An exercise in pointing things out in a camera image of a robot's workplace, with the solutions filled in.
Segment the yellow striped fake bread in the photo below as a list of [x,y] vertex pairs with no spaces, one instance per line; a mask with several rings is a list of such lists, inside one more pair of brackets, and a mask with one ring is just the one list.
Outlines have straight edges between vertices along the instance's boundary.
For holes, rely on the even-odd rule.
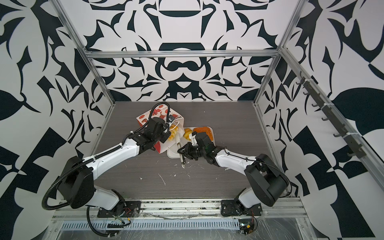
[[189,128],[186,128],[183,137],[184,137],[186,140],[190,141],[190,140],[191,140],[192,133],[193,133],[193,130],[191,130],[191,129],[189,129]]

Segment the orange fake croissant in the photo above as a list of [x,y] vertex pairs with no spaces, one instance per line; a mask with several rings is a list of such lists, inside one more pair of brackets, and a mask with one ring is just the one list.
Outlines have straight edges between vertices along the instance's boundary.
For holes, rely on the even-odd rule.
[[212,142],[214,141],[213,131],[210,127],[197,127],[197,128],[194,128],[193,131],[197,133],[206,133],[210,138],[210,140]]

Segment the yellow fake croissant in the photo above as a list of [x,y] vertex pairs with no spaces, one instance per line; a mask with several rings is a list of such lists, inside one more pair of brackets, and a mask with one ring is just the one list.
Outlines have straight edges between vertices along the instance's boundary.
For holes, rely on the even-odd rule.
[[179,128],[176,125],[171,125],[171,127],[170,127],[171,135],[169,136],[168,141],[173,141],[174,138],[176,137],[178,131],[179,131]]

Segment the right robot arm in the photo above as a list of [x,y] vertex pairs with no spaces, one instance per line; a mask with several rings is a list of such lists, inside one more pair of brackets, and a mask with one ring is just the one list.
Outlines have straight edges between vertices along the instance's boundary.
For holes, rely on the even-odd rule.
[[205,159],[209,164],[233,170],[246,176],[250,187],[243,190],[235,202],[250,209],[264,204],[272,207],[289,186],[289,180],[265,154],[245,156],[216,146],[206,133],[191,134],[191,140],[178,148],[182,160]]

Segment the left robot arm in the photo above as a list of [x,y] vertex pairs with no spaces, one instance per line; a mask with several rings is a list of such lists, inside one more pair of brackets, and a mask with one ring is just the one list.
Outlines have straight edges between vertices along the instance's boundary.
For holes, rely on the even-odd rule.
[[64,178],[56,187],[68,206],[73,209],[98,207],[120,214],[125,207],[124,198],[116,190],[107,189],[105,184],[98,184],[111,177],[110,171],[124,161],[155,150],[157,143],[164,143],[171,135],[174,120],[174,117],[152,117],[116,146],[90,157],[69,160],[63,171]]

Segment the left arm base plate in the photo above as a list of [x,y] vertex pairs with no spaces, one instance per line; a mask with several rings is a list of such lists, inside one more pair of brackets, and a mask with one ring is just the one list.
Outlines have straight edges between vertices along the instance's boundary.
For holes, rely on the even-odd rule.
[[131,218],[137,216],[141,211],[141,201],[125,201],[125,203],[118,203],[112,210],[105,210],[99,208],[98,218]]

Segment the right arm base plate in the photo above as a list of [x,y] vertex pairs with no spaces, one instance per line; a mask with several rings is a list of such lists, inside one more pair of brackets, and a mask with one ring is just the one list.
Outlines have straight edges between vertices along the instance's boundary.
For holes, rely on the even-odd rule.
[[221,200],[221,215],[223,217],[232,216],[261,216],[262,206],[257,204],[251,208],[243,206],[239,200]]

